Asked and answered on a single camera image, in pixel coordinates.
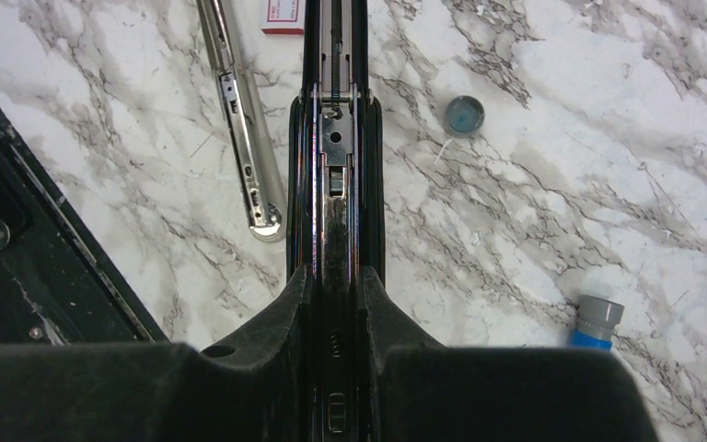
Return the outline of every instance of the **white marble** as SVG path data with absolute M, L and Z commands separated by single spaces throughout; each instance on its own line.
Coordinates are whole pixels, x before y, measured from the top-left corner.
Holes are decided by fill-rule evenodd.
M 285 179 L 302 41 L 236 0 Z M 555 345 L 579 293 L 665 441 L 707 440 L 707 0 L 372 0 L 387 288 L 448 344 Z M 0 105 L 174 340 L 266 306 L 195 2 L 0 0 Z M 438 114 L 478 97 L 481 135 Z

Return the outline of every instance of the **marble surface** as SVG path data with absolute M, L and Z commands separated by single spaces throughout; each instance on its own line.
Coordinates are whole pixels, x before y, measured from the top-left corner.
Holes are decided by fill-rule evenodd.
M 285 180 L 302 41 L 235 3 Z M 663 440 L 707 440 L 707 0 L 369 13 L 395 301 L 443 343 L 556 345 L 580 293 L 610 297 Z M 459 94 L 486 122 L 449 142 Z M 0 0 L 0 105 L 172 339 L 204 347 L 279 292 L 195 2 Z

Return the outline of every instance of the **marble countertop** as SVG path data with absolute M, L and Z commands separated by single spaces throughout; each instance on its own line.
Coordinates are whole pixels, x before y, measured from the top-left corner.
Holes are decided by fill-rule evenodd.
M 302 39 L 235 3 L 285 180 Z M 663 440 L 707 440 L 707 0 L 369 15 L 395 302 L 446 344 L 557 345 L 579 294 L 609 297 Z M 447 143 L 460 94 L 486 121 Z M 205 347 L 280 291 L 284 245 L 246 229 L 194 1 L 0 0 L 0 105 L 173 340 Z

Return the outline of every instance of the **round hole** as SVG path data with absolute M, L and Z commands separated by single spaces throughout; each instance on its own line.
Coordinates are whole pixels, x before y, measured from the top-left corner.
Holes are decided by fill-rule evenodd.
M 216 358 L 229 356 L 232 355 L 234 352 L 236 352 L 236 349 L 231 345 L 212 345 L 205 348 L 204 351 L 202 351 L 202 355 Z

